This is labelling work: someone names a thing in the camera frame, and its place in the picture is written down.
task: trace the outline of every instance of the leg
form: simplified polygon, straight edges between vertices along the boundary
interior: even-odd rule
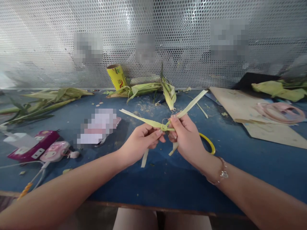
[[[149,210],[118,208],[113,230],[158,230],[156,213]]]
[[[165,214],[164,230],[212,230],[208,216],[168,212]]]

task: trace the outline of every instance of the wrist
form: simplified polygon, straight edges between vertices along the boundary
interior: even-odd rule
[[[119,150],[115,151],[114,154],[116,155],[116,158],[118,159],[118,162],[122,165],[122,167],[127,168],[136,162],[132,157],[133,155],[129,153],[129,151],[125,151],[123,148],[120,148]]]
[[[195,163],[195,167],[210,181],[219,179],[222,162],[219,158],[206,152],[203,159]]]

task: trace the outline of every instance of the pink cable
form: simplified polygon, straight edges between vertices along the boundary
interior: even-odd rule
[[[258,103],[257,106],[255,107],[255,109],[261,115],[263,115],[263,116],[265,116],[265,117],[267,117],[271,120],[283,123],[283,124],[292,125],[292,124],[302,122],[306,119],[305,113],[302,110],[300,110],[299,108],[296,108],[292,105],[288,105],[288,104],[282,103],[282,102],[271,103],[271,104],[260,104],[260,103]],[[294,116],[296,118],[294,120],[289,120],[286,117],[285,117],[285,119],[283,119],[283,118],[280,118],[280,117],[272,114],[269,111],[269,109],[272,109],[272,110],[278,112],[283,117],[285,117],[285,115],[282,112],[285,112],[285,113],[291,114],[292,116]]]

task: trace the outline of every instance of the bracelet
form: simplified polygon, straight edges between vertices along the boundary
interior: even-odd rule
[[[212,181],[209,181],[208,179],[207,179],[207,181],[209,181],[211,184],[213,184],[213,185],[218,185],[223,179],[227,179],[228,178],[228,173],[227,173],[227,171],[226,171],[226,169],[227,169],[227,164],[226,164],[226,162],[224,161],[224,159],[223,158],[221,158],[221,157],[218,157],[221,161],[222,161],[222,168],[221,168],[221,175],[220,175],[220,177],[221,177],[221,179],[220,180],[218,180],[217,182],[212,182]]]

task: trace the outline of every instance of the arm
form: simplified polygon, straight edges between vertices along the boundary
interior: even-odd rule
[[[197,127],[188,117],[171,117],[179,153],[210,181],[220,180],[222,161],[209,154]],[[217,187],[228,196],[260,229],[307,229],[307,205],[264,181],[227,163],[229,178]]]
[[[161,130],[143,124],[124,145],[30,192],[0,214],[0,229],[50,229],[70,216],[95,190],[165,142]]]

